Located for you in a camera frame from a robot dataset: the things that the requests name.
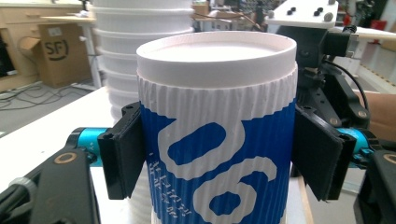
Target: white number 06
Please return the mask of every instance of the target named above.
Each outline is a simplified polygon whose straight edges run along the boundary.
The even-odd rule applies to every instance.
[[[239,223],[243,217],[253,211],[257,193],[253,187],[240,182],[241,178],[251,175],[253,172],[263,172],[268,181],[276,178],[276,166],[263,157],[245,159],[241,163],[233,165],[228,171],[217,175],[214,179],[206,181],[193,195],[195,211],[199,213],[204,221],[211,223]],[[241,203],[230,215],[216,215],[210,210],[209,205],[213,198],[226,192],[237,194]]]

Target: sf logo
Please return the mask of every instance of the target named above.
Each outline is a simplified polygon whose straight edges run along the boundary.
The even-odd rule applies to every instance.
[[[66,40],[46,42],[44,46],[50,61],[63,60],[69,54],[69,47]]]

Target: white bucket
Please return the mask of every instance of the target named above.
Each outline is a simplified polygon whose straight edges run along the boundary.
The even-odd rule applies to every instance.
[[[112,105],[110,109],[111,117],[114,119],[114,124],[116,124],[122,118],[122,106]]]
[[[136,54],[137,48],[149,41],[172,35],[189,34],[193,32],[193,28],[191,27],[181,32],[156,34],[120,33],[99,29],[95,29],[94,31],[99,36],[100,45],[103,50],[125,54]]]
[[[95,7],[171,9],[190,8],[191,0],[94,0]]]
[[[135,54],[121,54],[98,48],[106,69],[117,73],[136,74],[137,60]]]
[[[192,26],[192,8],[130,9],[94,7],[96,27],[122,33],[182,32]]]
[[[104,69],[105,86],[120,91],[137,91],[137,76]]]
[[[137,92],[120,91],[109,87],[107,87],[107,89],[109,102],[117,108],[123,108],[126,105],[139,101]]]

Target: white wall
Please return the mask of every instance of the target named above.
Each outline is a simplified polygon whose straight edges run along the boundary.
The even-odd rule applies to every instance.
[[[387,21],[385,30],[389,31],[393,23],[396,22],[396,0],[388,0],[382,13],[381,21]]]

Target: stack of white cups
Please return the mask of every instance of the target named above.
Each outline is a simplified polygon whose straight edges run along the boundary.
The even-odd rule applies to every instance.
[[[111,112],[138,101],[136,49],[149,41],[192,33],[191,0],[94,0],[95,32],[105,72]],[[146,164],[130,199],[133,223],[151,223],[151,199]]]

